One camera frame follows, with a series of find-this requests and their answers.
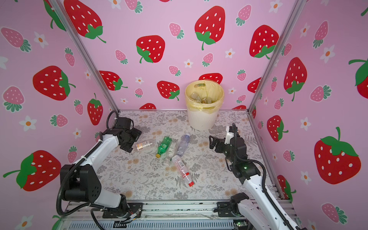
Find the clear bottle orange label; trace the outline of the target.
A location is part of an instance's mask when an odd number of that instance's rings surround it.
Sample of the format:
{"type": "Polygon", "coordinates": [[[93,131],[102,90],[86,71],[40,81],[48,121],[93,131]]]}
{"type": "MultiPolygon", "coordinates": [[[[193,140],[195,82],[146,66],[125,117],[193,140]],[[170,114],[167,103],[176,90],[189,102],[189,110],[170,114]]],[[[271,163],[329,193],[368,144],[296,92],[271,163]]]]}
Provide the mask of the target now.
{"type": "Polygon", "coordinates": [[[135,151],[148,150],[148,149],[153,148],[155,143],[156,143],[155,139],[149,139],[149,140],[141,141],[141,142],[136,143],[134,145],[134,150],[135,151]]]}

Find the green bottle yellow cap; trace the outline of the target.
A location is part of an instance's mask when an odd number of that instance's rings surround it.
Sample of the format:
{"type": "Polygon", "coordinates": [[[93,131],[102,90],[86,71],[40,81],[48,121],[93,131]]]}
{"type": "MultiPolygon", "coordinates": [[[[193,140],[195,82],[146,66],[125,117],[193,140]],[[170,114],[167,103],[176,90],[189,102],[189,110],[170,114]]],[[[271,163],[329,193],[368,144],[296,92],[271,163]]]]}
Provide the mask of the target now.
{"type": "Polygon", "coordinates": [[[164,137],[162,142],[158,146],[156,157],[161,158],[161,156],[167,152],[171,143],[172,143],[172,139],[169,136],[164,137]]]}

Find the clear bottle red cap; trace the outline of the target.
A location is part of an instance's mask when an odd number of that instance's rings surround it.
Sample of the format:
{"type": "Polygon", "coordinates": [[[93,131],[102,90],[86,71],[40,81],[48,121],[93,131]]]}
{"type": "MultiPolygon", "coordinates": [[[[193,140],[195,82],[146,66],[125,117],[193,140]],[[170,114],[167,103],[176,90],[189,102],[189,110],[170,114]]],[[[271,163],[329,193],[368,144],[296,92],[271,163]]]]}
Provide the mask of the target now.
{"type": "Polygon", "coordinates": [[[179,171],[182,179],[189,185],[189,187],[194,186],[195,183],[194,183],[194,181],[191,178],[189,169],[183,163],[181,157],[178,156],[178,155],[173,156],[172,157],[172,163],[175,165],[175,167],[179,171]]]}

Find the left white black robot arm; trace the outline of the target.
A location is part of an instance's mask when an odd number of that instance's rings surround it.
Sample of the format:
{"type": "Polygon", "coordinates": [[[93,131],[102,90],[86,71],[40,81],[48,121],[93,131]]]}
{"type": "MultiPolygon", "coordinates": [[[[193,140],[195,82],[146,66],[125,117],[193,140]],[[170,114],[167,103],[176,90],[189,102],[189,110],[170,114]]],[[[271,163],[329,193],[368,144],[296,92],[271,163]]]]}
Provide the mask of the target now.
{"type": "Polygon", "coordinates": [[[116,117],[113,126],[99,133],[97,143],[85,155],[73,164],[64,165],[60,170],[57,213],[63,217],[92,207],[109,210],[118,217],[126,215],[129,210],[126,196],[103,189],[97,170],[116,147],[132,152],[141,134],[132,119],[116,117]]]}

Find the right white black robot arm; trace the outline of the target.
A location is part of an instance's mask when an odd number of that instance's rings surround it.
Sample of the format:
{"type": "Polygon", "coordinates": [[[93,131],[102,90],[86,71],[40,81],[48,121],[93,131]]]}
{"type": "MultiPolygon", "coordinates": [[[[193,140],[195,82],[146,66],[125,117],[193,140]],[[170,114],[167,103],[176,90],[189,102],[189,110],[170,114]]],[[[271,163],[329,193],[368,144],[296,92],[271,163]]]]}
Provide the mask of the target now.
{"type": "Polygon", "coordinates": [[[209,148],[223,153],[230,161],[228,169],[250,192],[256,205],[245,193],[233,195],[230,207],[234,214],[244,216],[257,230],[300,230],[298,224],[281,207],[265,185],[266,169],[247,155],[244,139],[230,134],[219,139],[209,136],[209,148]]]}

